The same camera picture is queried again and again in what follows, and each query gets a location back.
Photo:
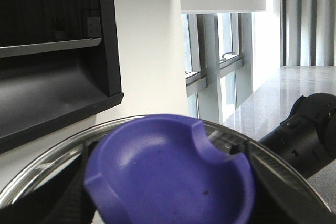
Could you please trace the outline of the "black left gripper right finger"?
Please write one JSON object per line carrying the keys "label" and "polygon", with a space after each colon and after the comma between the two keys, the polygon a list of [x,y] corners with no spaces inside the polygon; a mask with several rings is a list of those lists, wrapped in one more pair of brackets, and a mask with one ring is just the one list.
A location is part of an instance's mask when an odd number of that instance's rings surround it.
{"label": "black left gripper right finger", "polygon": [[249,223],[331,223],[332,212],[306,180],[251,140],[229,141],[230,154],[244,153],[256,180]]}

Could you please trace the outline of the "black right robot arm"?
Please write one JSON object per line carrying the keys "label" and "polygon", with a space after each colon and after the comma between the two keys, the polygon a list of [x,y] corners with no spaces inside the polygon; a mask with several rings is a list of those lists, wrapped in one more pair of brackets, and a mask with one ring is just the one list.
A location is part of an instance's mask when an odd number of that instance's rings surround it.
{"label": "black right robot arm", "polygon": [[335,96],[301,96],[260,141],[231,133],[227,149],[245,153],[252,163],[256,201],[250,223],[335,223],[335,213],[307,182],[335,160]]}

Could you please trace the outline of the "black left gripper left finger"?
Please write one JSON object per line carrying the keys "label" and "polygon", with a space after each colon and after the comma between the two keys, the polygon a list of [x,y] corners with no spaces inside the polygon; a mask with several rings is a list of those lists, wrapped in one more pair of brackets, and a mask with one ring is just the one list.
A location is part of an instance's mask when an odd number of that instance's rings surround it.
{"label": "black left gripper left finger", "polygon": [[10,205],[10,223],[92,223],[96,210],[83,187],[86,163],[96,143],[54,178]]}

